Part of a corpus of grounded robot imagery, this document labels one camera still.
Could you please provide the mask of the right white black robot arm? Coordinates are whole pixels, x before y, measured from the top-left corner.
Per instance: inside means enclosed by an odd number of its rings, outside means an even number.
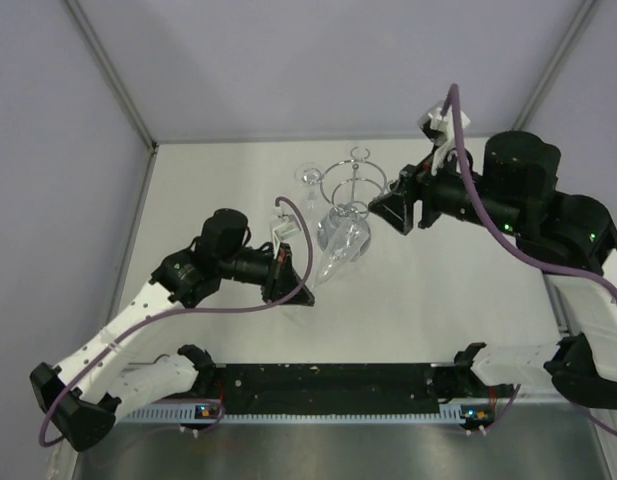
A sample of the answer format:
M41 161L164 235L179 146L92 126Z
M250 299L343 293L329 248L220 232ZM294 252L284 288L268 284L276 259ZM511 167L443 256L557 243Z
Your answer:
M401 234L445 215L486 228L542 272L578 327L545 345L469 345L453 362L462 393L550 385L578 406L617 410L617 229L601 202L557 190L560 158L556 146L524 131L491 137L480 172L469 154L435 146L369 209Z

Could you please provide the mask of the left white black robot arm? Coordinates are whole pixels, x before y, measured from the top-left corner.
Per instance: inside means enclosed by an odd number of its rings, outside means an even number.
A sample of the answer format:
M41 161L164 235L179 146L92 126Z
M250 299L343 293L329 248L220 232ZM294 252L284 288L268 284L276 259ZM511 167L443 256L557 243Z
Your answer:
M55 365L40 363L29 379L45 417L39 443L53 446L47 430L54 426L59 442L84 452L104 439L129 413L173 394L204 396L214 387L210 355L181 346L176 355L156 361L128 376L122 373L168 320L187 314L217 315L263 312L278 306L311 307L315 298L307 275L292 265L284 233L308 232L296 205L281 214L270 241L259 248L248 242L247 217L222 208L208 218L191 243L168 256L151 273L136 297L91 340Z

